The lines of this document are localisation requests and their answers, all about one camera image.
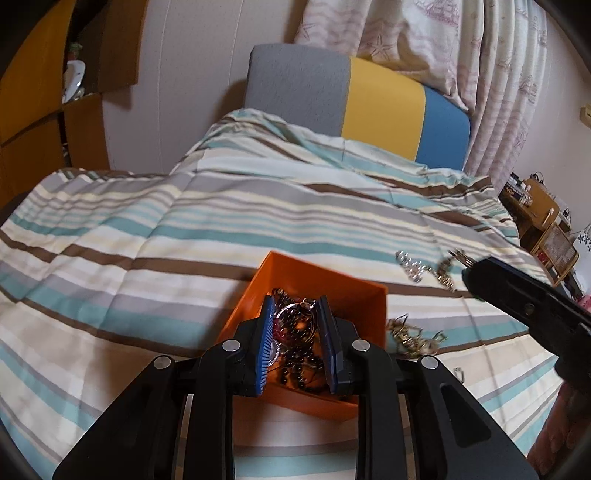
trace striped duvet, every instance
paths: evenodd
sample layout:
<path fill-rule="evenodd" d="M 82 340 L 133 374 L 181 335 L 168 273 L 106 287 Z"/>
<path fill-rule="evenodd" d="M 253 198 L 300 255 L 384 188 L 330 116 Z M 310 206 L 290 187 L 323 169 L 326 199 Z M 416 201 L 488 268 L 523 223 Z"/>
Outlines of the striped duvet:
<path fill-rule="evenodd" d="M 440 359 L 526 452 L 560 385 L 556 358 L 471 298 L 459 264 L 451 293 L 395 260 L 435 266 L 450 248 L 545 280 L 487 179 L 254 110 L 212 126 L 167 176 L 59 171 L 0 229 L 0 418 L 51 478 L 154 356 L 212 344 L 273 249 L 379 281 L 390 317 L 444 330 Z M 239 478 L 354 478 L 355 420 L 237 398 L 234 426 Z"/>

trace orange box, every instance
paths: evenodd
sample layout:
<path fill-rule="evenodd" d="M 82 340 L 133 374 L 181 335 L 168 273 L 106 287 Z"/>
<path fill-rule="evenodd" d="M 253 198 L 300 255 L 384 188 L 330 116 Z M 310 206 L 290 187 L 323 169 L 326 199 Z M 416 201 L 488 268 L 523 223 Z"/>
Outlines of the orange box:
<path fill-rule="evenodd" d="M 318 299 L 326 295 L 335 316 L 353 322 L 359 337 L 384 347 L 388 291 L 385 286 L 277 252 L 267 255 L 217 341 L 232 338 L 240 322 L 258 317 L 265 295 L 271 294 L 276 287 L 300 298 Z M 267 380 L 261 398 L 270 403 L 331 420 L 348 420 L 357 415 L 356 403 L 340 401 L 331 395 L 320 396 L 292 390 L 277 383 L 277 375 L 269 374 Z"/>

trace pink patterned curtain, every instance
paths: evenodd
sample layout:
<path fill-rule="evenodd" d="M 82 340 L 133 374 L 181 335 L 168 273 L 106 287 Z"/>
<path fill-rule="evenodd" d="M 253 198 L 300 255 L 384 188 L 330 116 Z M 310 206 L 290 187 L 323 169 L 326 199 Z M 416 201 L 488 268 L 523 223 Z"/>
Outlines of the pink patterned curtain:
<path fill-rule="evenodd" d="M 470 116 L 464 170 L 500 190 L 530 128 L 546 38 L 545 12 L 532 0 L 309 0 L 295 41 L 441 92 Z"/>

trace wall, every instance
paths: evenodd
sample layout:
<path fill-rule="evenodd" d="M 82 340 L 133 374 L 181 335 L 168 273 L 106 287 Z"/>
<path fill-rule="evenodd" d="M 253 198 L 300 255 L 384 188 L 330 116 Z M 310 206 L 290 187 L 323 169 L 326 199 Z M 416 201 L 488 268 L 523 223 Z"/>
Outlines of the wall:
<path fill-rule="evenodd" d="M 103 98 L 112 168 L 168 172 L 242 106 L 254 45 L 292 41 L 306 0 L 150 0 L 139 82 Z"/>
<path fill-rule="evenodd" d="M 542 172 L 545 185 L 572 213 L 572 227 L 591 221 L 591 129 L 579 110 L 591 103 L 591 76 L 560 27 L 548 23 L 548 56 L 538 105 L 514 168 Z"/>

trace silver chain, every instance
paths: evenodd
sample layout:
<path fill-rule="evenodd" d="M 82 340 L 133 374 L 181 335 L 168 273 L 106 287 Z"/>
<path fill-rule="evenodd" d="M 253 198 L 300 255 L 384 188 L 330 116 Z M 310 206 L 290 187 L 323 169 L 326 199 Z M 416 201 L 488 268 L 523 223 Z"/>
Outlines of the silver chain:
<path fill-rule="evenodd" d="M 447 273 L 447 269 L 452 263 L 451 258 L 443 260 L 437 266 L 436 270 L 430 265 L 425 265 L 421 261 L 409 257 L 408 253 L 402 250 L 396 252 L 396 260 L 400 262 L 406 271 L 408 278 L 413 282 L 419 283 L 423 279 L 423 273 L 429 272 L 444 288 L 452 292 L 456 291 L 456 288 L 453 285 L 453 280 Z"/>

